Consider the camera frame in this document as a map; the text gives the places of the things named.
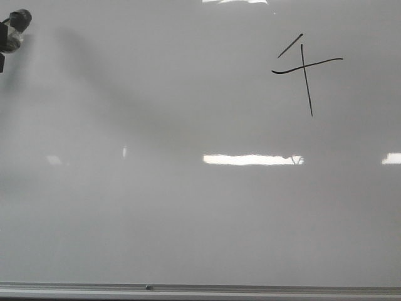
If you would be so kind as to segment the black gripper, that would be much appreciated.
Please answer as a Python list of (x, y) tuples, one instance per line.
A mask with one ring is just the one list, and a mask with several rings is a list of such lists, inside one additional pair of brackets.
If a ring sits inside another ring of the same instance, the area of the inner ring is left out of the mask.
[(8, 37), (9, 37), (9, 18), (5, 19), (4, 21), (1, 22), (1, 61), (0, 61), (0, 69), (1, 73), (4, 70), (4, 63), (5, 63), (5, 55), (4, 53), (6, 52), (7, 44), (8, 44)]

